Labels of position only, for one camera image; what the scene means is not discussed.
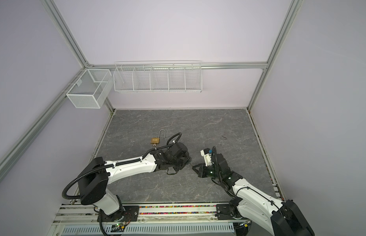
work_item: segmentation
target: black mounting plate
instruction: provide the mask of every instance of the black mounting plate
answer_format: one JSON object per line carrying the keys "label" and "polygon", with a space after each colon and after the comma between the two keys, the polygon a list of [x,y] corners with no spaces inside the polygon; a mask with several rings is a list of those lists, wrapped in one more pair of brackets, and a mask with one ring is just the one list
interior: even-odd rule
{"label": "black mounting plate", "polygon": [[124,212],[120,212],[120,211],[116,211],[115,213],[111,214],[111,215],[106,215],[105,213],[101,213],[101,218],[102,218],[102,222],[114,222],[114,219],[119,219],[121,218],[121,216],[124,215],[124,218],[122,220],[120,220],[120,222],[124,221],[124,222],[128,222],[129,218],[131,218],[131,221],[137,221],[137,217],[138,217],[138,210],[140,209],[139,206],[124,206],[125,211]]}
{"label": "black mounting plate", "polygon": [[230,212],[229,204],[216,204],[216,210],[217,210],[217,214],[215,216],[217,217],[217,219],[234,220],[234,218],[230,216],[231,212]]}

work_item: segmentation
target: white wire basket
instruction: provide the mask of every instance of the white wire basket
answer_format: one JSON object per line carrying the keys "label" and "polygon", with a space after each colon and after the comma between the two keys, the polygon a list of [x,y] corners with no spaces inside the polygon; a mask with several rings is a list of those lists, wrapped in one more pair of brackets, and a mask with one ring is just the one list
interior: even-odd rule
{"label": "white wire basket", "polygon": [[76,108],[101,108],[112,80],[109,69],[86,69],[66,95]]}
{"label": "white wire basket", "polygon": [[116,92],[201,92],[200,63],[120,65],[114,71]]}

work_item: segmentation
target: white wall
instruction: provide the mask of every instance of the white wall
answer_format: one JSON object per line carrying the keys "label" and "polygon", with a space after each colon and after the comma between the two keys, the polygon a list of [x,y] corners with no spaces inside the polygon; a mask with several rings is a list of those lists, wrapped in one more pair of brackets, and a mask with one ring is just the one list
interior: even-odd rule
{"label": "white wall", "polygon": [[202,92],[111,91],[109,99],[116,109],[247,107],[262,70],[207,69],[202,73]]}
{"label": "white wall", "polygon": [[366,235],[366,0],[304,1],[252,114],[315,235]]}
{"label": "white wall", "polygon": [[56,0],[91,64],[266,61],[291,0]]}
{"label": "white wall", "polygon": [[[0,1],[0,158],[79,69],[38,0]],[[0,183],[0,235],[46,235],[107,118],[63,104]]]}
{"label": "white wall", "polygon": [[107,118],[106,107],[78,109],[66,100],[0,183],[0,235],[47,234],[69,203],[62,190],[89,163]]}
{"label": "white wall", "polygon": [[0,159],[78,70],[38,0],[0,1]]}

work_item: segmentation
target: black cable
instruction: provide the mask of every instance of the black cable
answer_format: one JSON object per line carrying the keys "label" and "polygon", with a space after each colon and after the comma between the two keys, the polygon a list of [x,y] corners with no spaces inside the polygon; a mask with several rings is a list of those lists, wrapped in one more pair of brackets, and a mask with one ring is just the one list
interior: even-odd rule
{"label": "black cable", "polygon": [[214,178],[216,178],[216,174],[218,174],[218,175],[220,175],[220,174],[218,173],[217,150],[216,150],[215,146],[213,146],[213,148],[212,148],[211,160],[213,161],[213,165],[214,165]]}
{"label": "black cable", "polygon": [[115,164],[115,166],[117,167],[117,166],[120,166],[120,165],[125,165],[125,164],[130,164],[130,163],[140,162],[140,161],[141,161],[141,159],[140,159],[140,158],[137,158],[137,159],[134,159],[134,160],[126,160],[126,161],[124,161],[124,162],[117,162],[117,163]]}
{"label": "black cable", "polygon": [[99,211],[97,211],[97,210],[95,210],[95,208],[96,208],[96,206],[94,206],[94,211],[95,211],[96,213],[100,214],[100,212],[99,212]]}
{"label": "black cable", "polygon": [[105,229],[103,228],[103,225],[102,225],[102,217],[101,217],[101,214],[99,214],[99,227],[100,227],[100,230],[102,231],[102,234],[104,236],[110,236],[106,233]]}
{"label": "black cable", "polygon": [[80,176],[78,176],[77,178],[75,178],[72,182],[70,182],[65,188],[64,188],[64,190],[63,190],[63,192],[62,192],[62,196],[63,196],[63,198],[65,198],[65,199],[69,199],[69,200],[72,200],[72,199],[79,199],[80,198],[80,196],[79,195],[77,195],[77,196],[70,196],[70,195],[67,195],[66,193],[67,193],[67,191],[75,184],[75,183],[77,183],[80,179],[82,179],[82,178],[84,178],[84,177],[86,177],[86,176],[88,176],[89,174],[92,174],[92,173],[95,173],[95,172],[98,172],[98,171],[100,171],[100,170],[104,170],[104,169],[106,169],[106,168],[110,168],[110,167],[114,167],[114,165],[113,164],[110,164],[110,165],[104,165],[104,166],[101,166],[101,167],[97,167],[97,168],[94,168],[94,169],[92,169],[91,171],[89,171],[89,172],[86,172],[86,173],[84,173],[84,174],[82,174],[82,175],[80,175]]}
{"label": "black cable", "polygon": [[172,144],[169,144],[169,142],[173,139],[173,138],[175,138],[176,136],[178,136],[177,137],[177,139],[175,140],[175,143],[176,142],[178,142],[178,140],[180,139],[180,137],[182,136],[182,133],[181,132],[179,132],[179,133],[177,133],[177,134],[175,134],[175,135],[173,135],[171,138],[169,138],[169,140],[167,141],[167,145],[166,146],[161,146],[161,147],[158,147],[158,148],[151,148],[151,149],[149,149],[149,150],[147,150],[146,151],[146,153],[142,156],[142,159],[144,159],[151,151],[153,151],[153,150],[160,150],[160,149],[164,149],[164,148],[169,148],[169,147],[171,147],[172,145],[174,145],[174,143],[172,143]]}
{"label": "black cable", "polygon": [[248,186],[247,186],[247,187],[242,187],[242,188],[238,189],[238,191],[237,191],[237,193],[236,193],[235,195],[237,196],[238,192],[239,192],[241,189],[243,189],[243,188],[251,189],[252,191],[254,191],[254,192],[256,192],[257,194],[259,194],[260,196],[264,197],[267,201],[269,201],[271,204],[273,204],[273,205],[277,208],[277,210],[279,210],[280,214],[283,216],[283,213],[281,213],[280,208],[279,208],[277,205],[275,205],[275,203],[274,203],[273,201],[269,200],[268,198],[266,198],[265,196],[261,195],[259,192],[255,191],[254,189],[252,189],[252,188],[250,188],[250,187],[248,187]]}
{"label": "black cable", "polygon": [[169,145],[170,141],[171,141],[173,138],[175,138],[176,136],[178,136],[178,137],[177,137],[177,139],[175,140],[175,142],[178,142],[178,141],[179,141],[179,139],[180,139],[180,137],[182,136],[182,133],[181,133],[181,132],[179,132],[179,133],[177,133],[177,134],[175,134],[175,135],[171,136],[171,137],[169,138],[169,140],[167,140],[166,145]]}

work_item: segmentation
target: cable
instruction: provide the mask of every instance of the cable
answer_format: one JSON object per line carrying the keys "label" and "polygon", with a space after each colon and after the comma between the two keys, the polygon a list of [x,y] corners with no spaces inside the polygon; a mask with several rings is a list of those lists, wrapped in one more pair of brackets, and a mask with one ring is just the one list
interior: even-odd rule
{"label": "cable", "polygon": [[105,229],[103,228],[103,225],[102,225],[102,217],[101,217],[101,214],[99,214],[99,227],[100,227],[100,230],[102,231],[102,234],[104,236],[110,236],[106,233]]}
{"label": "cable", "polygon": [[86,176],[88,176],[89,174],[92,174],[92,173],[95,173],[95,172],[98,172],[98,171],[100,171],[100,170],[104,170],[104,169],[106,169],[106,168],[110,168],[110,167],[114,167],[114,165],[113,164],[110,164],[110,165],[104,165],[104,166],[101,166],[101,167],[97,167],[97,168],[94,168],[94,169],[92,169],[91,171],[89,171],[89,172],[86,172],[86,173],[84,173],[84,174],[82,174],[82,175],[80,175],[80,176],[78,176],[77,178],[75,178],[72,182],[70,182],[65,188],[64,188],[64,190],[63,190],[63,192],[62,192],[62,196],[63,196],[63,198],[65,198],[65,199],[69,199],[69,200],[72,200],[72,199],[79,199],[80,198],[80,196],[79,195],[77,195],[77,196],[70,196],[70,195],[67,195],[66,193],[67,193],[67,191],[75,184],[75,183],[77,183],[80,179],[82,179],[82,178],[84,178],[84,177],[86,177]]}
{"label": "cable", "polygon": [[130,164],[130,163],[135,163],[135,162],[139,162],[141,161],[140,158],[134,159],[134,160],[126,160],[124,162],[117,162],[115,164],[116,167],[120,166],[120,165],[125,165],[125,164]]}
{"label": "cable", "polygon": [[94,211],[95,211],[96,213],[100,214],[100,212],[99,212],[99,211],[97,211],[97,210],[95,210],[95,208],[96,208],[96,206],[94,206]]}
{"label": "cable", "polygon": [[[172,143],[172,144],[169,144],[170,143],[170,141],[173,139],[173,138],[175,138],[176,136],[178,136],[177,137],[177,139],[175,140],[175,142],[174,143]],[[142,160],[151,152],[151,151],[154,151],[154,150],[160,150],[160,149],[164,149],[164,148],[169,148],[169,147],[171,147],[172,145],[174,145],[176,142],[178,142],[178,140],[180,139],[180,137],[182,136],[182,133],[181,132],[179,132],[179,133],[177,133],[177,134],[175,134],[175,135],[173,135],[171,138],[169,138],[169,140],[167,141],[167,145],[166,146],[161,146],[161,147],[158,147],[158,148],[151,148],[151,149],[149,149],[149,150],[147,150],[146,151],[146,153],[142,156]]]}
{"label": "cable", "polygon": [[283,216],[283,213],[281,213],[280,208],[279,208],[277,205],[275,205],[275,203],[274,203],[273,201],[269,200],[268,198],[266,198],[265,196],[261,195],[259,192],[255,191],[254,189],[252,189],[252,188],[250,188],[250,187],[248,187],[248,186],[247,186],[247,187],[242,187],[242,188],[238,189],[238,191],[237,191],[237,193],[236,193],[235,195],[237,196],[238,192],[239,192],[241,189],[243,189],[243,188],[251,189],[252,191],[254,191],[254,192],[256,192],[257,194],[259,194],[260,196],[264,197],[267,201],[269,201],[271,204],[273,204],[273,205],[277,208],[277,210],[279,210],[280,214]]}
{"label": "cable", "polygon": [[181,132],[179,132],[179,133],[177,133],[177,134],[175,134],[175,135],[171,136],[171,138],[169,138],[169,140],[167,140],[166,145],[169,145],[170,141],[171,141],[173,138],[175,138],[176,136],[178,136],[178,137],[177,137],[177,139],[175,140],[175,142],[177,142],[177,141],[180,139],[180,137],[182,136],[182,133],[181,133]]}
{"label": "cable", "polygon": [[124,225],[124,227],[125,227],[125,226],[127,226],[127,225],[131,222],[131,219],[132,219],[132,215],[131,215],[130,213],[126,212],[126,213],[124,213],[124,215],[125,215],[125,214],[128,214],[128,215],[129,215],[129,221],[128,221],[128,223],[126,223],[126,224]]}

